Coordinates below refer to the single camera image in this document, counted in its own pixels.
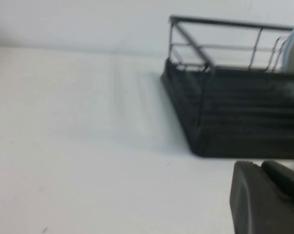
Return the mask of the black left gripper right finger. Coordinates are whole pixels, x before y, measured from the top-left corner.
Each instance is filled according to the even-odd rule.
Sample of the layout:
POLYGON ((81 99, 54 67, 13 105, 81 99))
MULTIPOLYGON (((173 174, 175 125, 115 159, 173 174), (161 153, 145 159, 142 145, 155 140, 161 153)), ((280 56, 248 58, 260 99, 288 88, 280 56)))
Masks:
POLYGON ((294 204, 294 171, 275 161, 264 161, 261 169, 294 204))

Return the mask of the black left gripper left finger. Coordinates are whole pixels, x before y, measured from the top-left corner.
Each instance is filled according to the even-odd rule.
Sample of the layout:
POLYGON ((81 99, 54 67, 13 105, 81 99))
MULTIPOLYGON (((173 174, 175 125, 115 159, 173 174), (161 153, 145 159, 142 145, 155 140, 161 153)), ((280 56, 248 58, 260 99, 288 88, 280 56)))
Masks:
POLYGON ((236 234, 294 234, 294 204, 261 165, 234 164, 230 208, 236 234))

